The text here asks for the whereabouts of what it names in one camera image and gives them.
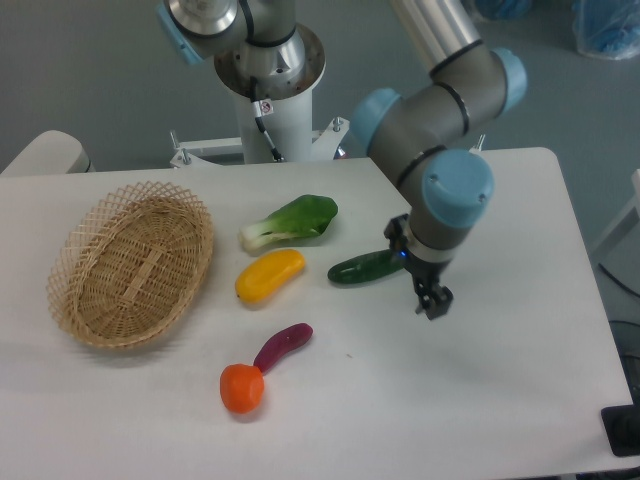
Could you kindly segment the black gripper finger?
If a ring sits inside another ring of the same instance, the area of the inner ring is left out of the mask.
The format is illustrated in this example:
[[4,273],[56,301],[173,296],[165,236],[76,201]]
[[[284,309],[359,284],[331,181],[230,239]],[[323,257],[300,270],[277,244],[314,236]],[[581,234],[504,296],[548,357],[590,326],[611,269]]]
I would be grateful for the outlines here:
[[445,316],[454,296],[451,290],[441,285],[438,281],[423,281],[418,277],[413,278],[414,291],[418,297],[416,314],[425,314],[429,320]]
[[390,250],[405,250],[408,244],[406,226],[408,214],[402,214],[392,218],[384,229],[384,237],[389,242]]

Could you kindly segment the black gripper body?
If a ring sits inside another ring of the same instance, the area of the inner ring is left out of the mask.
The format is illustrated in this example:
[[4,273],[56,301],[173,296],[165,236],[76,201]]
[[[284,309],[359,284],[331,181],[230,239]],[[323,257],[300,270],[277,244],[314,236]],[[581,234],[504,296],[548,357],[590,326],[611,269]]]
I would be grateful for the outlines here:
[[435,249],[415,237],[401,235],[394,240],[394,251],[402,267],[410,273],[415,290],[433,290],[440,276],[456,255],[456,248]]

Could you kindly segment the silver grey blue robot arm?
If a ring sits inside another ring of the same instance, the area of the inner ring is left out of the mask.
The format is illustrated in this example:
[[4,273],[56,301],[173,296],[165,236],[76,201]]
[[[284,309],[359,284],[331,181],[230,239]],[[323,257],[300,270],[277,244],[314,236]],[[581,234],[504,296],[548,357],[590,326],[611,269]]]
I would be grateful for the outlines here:
[[[379,89],[345,127],[410,205],[385,230],[411,274],[419,311],[435,319],[453,301],[440,277],[493,194],[488,164],[451,147],[524,96],[525,69],[487,48],[458,1],[396,1],[393,9],[431,79],[411,97]],[[312,92],[326,60],[291,1],[163,1],[156,14],[189,64],[212,60],[235,102],[248,164],[330,158],[337,144],[312,129]]]

